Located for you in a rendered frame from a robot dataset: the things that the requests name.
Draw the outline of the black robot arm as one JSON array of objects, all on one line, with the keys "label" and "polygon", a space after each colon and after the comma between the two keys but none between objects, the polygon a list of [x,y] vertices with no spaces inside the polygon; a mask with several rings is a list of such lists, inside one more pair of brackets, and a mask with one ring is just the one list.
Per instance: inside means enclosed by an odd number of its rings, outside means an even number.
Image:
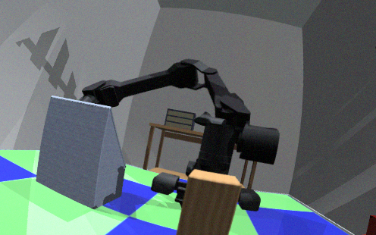
[{"label": "black robot arm", "polygon": [[[198,71],[204,74],[204,84],[198,83]],[[132,80],[103,80],[94,83],[83,88],[83,96],[78,101],[116,107],[127,96],[166,86],[208,89],[215,105],[215,117],[205,111],[194,119],[195,123],[205,126],[201,151],[232,157],[236,144],[242,160],[274,164],[279,130],[249,125],[251,111],[246,108],[243,100],[236,93],[227,90],[216,69],[206,66],[200,60],[183,59],[167,70]]]}]

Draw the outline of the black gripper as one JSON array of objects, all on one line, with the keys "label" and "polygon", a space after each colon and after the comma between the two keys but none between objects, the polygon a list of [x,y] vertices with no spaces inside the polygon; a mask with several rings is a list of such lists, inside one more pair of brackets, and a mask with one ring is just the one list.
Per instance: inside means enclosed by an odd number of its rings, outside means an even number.
[{"label": "black gripper", "polygon": [[[213,155],[207,152],[199,151],[196,170],[207,171],[210,173],[228,175],[230,169],[231,157],[223,155]],[[179,202],[182,208],[183,196],[186,189],[186,182],[180,181],[180,176],[173,174],[160,173],[152,180],[151,191],[170,195],[174,190],[177,191],[175,202]],[[261,197],[251,189],[241,188],[238,205],[242,210],[258,211]]]}]

